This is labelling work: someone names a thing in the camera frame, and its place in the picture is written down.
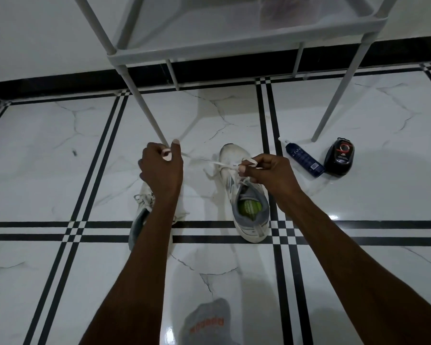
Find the marble floor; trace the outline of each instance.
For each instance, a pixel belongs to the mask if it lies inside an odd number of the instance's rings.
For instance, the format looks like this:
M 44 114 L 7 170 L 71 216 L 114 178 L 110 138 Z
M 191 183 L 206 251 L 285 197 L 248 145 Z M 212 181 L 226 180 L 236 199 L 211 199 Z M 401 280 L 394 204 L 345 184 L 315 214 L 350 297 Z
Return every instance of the marble floor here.
M 169 140 L 194 157 L 226 143 L 286 155 L 283 137 L 323 162 L 355 145 L 344 177 L 302 188 L 363 249 L 431 303 L 431 63 L 358 70 L 316 143 L 343 72 L 144 91 Z M 15 101 L 0 108 L 0 345 L 76 345 L 129 255 L 142 185 L 137 160 L 158 142 L 129 92 Z M 300 230 L 271 202 L 262 244 L 239 237 L 208 163 L 184 159 L 185 221 L 172 229 L 161 344 L 223 297 L 240 344 L 361 344 Z

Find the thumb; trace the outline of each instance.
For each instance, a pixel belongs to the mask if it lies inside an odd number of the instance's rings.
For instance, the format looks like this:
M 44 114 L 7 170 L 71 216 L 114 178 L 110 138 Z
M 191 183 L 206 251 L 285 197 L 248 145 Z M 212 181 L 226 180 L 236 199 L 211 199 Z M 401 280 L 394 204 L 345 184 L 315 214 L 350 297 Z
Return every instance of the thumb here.
M 242 177 L 253 177 L 257 179 L 257 182 L 260 184 L 263 184 L 265 180 L 265 176 L 267 175 L 267 172 L 268 172 L 268 170 L 266 169 L 259 169 L 259 168 L 245 166 L 245 165 L 240 165 L 238 167 L 238 171 Z
M 171 143 L 172 161 L 182 161 L 181 142 L 179 139 L 174 139 Z

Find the hand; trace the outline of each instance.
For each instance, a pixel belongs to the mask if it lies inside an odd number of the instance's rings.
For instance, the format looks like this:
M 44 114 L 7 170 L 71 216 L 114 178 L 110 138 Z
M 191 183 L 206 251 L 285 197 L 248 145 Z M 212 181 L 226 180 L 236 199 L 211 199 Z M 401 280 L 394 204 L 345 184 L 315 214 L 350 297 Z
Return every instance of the hand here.
M 277 201 L 281 197 L 302 194 L 286 157 L 260 154 L 253 159 L 258 162 L 257 168 L 248 167 L 252 163 L 244 160 L 238 168 L 240 176 L 251 177 L 253 183 L 263 184 Z
M 148 143 L 138 161 L 142 173 L 139 175 L 153 191 L 155 198 L 176 199 L 183 181 L 183 160 L 180 142 L 174 139 L 171 144 L 171 161 L 165 161 L 161 155 L 166 149 L 163 144 Z

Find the white sneaker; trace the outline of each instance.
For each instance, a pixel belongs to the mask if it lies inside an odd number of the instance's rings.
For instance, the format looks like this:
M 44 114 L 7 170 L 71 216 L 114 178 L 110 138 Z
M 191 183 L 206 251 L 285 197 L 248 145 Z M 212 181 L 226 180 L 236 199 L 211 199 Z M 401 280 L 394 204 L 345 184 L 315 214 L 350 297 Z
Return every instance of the white sneaker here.
M 226 165 L 237 165 L 248 158 L 249 153 L 235 144 L 225 144 L 219 154 L 219 162 Z M 264 186 L 251 183 L 248 177 L 240 177 L 236 170 L 229 167 L 220 167 L 219 170 L 232 205 L 238 233 L 251 243 L 261 242 L 268 235 L 270 218 Z
M 139 237 L 139 234 L 142 231 L 142 228 L 147 221 L 148 215 L 152 212 L 153 205 L 155 204 L 155 196 L 152 193 L 152 189 L 150 189 L 147 183 L 142 184 L 142 188 L 139 194 L 134 195 L 134 199 L 139 204 L 139 208 L 136 212 L 136 219 L 132 222 L 130 235 L 128 238 L 128 246 L 130 251 L 132 251 L 134 244 Z M 183 220 L 186 213 L 176 215 L 174 214 L 173 224 L 179 220 Z M 168 256 L 172 251 L 172 232 L 169 236 L 169 244 L 168 244 Z

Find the white wall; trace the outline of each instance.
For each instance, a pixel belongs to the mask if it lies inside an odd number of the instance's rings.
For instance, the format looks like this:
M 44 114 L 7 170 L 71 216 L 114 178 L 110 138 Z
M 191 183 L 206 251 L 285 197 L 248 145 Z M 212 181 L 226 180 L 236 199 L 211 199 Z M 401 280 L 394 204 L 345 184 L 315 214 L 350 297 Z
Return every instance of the white wall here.
M 88 1 L 112 37 L 127 0 Z M 380 40 L 418 36 L 431 36 L 431 0 L 398 0 Z M 74 0 L 0 0 L 0 81 L 111 68 Z

